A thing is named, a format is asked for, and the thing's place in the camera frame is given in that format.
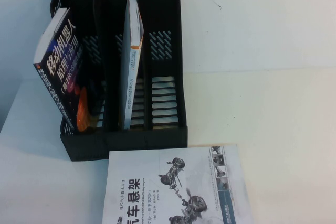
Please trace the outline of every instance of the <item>white wall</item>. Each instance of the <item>white wall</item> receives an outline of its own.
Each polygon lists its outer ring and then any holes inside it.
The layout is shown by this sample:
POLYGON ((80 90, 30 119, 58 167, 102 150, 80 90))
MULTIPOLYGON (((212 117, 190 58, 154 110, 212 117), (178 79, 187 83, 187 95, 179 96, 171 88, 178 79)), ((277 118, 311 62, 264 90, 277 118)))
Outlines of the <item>white wall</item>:
MULTIPOLYGON (((18 83, 38 78, 32 60, 50 21, 49 3, 0 0, 0 119, 18 83)), ((336 66, 335 0, 181 0, 181 5, 186 72, 336 66)))

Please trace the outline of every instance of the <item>book spine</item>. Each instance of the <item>book spine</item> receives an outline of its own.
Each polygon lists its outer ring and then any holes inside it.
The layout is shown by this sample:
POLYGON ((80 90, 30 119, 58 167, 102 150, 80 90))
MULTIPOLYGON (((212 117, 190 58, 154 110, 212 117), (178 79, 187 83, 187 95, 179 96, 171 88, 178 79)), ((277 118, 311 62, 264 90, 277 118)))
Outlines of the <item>book spine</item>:
POLYGON ((131 48, 128 81, 127 81, 127 96, 126 96, 127 100, 125 109, 124 129, 129 129, 131 127, 132 109, 135 94, 136 77, 138 75, 138 68, 139 68, 139 50, 131 48))
POLYGON ((75 129, 69 115, 67 114, 67 112, 64 108, 64 104, 62 103, 62 100, 59 98, 59 95, 57 93, 57 89, 54 89, 53 85, 51 84, 50 78, 45 73, 44 69, 41 68, 40 64, 34 64, 34 67, 36 68, 38 74, 40 75, 44 85, 48 89, 49 94, 51 95, 54 102, 56 103, 59 111, 62 113, 63 117, 67 120, 67 123, 70 126, 70 128, 72 129, 72 131, 75 131, 76 129, 75 129))

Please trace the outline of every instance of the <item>car suspension illustration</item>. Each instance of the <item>car suspension illustration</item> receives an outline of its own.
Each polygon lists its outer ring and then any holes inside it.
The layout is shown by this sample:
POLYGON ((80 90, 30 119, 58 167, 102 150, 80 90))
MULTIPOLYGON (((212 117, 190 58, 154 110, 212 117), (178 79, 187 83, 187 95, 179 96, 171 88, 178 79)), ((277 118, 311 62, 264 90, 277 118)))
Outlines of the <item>car suspension illustration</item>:
POLYGON ((176 178, 179 180, 178 182, 181 185, 180 179, 178 178, 178 173, 182 171, 182 168, 184 168, 185 163, 182 159, 176 157, 173 159, 172 162, 167 162, 167 164, 172 165, 172 167, 169 169, 168 173, 166 175, 159 175, 161 177, 160 181, 164 185, 170 186, 170 189, 176 188, 176 178))
MULTIPOLYGON (((177 189, 175 190, 175 194, 182 199, 182 196, 179 194, 177 189)), ((202 218, 201 212, 207 210, 207 205, 204 199, 200 196, 191 196, 189 189, 187 188, 187 193, 189 195, 189 200, 182 199, 182 205, 185 206, 185 209, 182 209, 182 216, 174 216, 170 217, 170 224, 192 224, 198 218, 202 218)))

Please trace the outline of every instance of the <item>white book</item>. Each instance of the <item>white book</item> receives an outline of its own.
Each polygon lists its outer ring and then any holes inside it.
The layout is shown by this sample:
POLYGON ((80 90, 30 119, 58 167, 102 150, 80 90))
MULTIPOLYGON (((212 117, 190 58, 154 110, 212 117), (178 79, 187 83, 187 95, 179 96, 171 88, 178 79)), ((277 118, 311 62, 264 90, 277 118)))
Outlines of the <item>white book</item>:
POLYGON ((127 0, 121 54, 121 127, 131 127, 136 77, 143 39, 143 25, 137 0, 127 0))
POLYGON ((110 152, 102 223, 253 224, 237 146, 110 152))

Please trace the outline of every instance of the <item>book cover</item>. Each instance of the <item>book cover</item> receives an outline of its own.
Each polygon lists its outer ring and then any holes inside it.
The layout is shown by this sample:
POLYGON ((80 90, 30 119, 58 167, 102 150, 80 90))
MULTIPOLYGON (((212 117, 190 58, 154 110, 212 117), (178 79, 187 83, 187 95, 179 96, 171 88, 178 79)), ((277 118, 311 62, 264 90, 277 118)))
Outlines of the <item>book cover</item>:
POLYGON ((72 132, 95 127, 102 90, 90 78, 87 55, 76 34, 71 10, 57 10, 38 44, 34 66, 72 132))
POLYGON ((102 223, 254 223, 237 147, 110 152, 102 223))
POLYGON ((137 0, 127 0, 121 53, 121 127, 131 127, 132 108, 143 39, 143 25, 137 0))

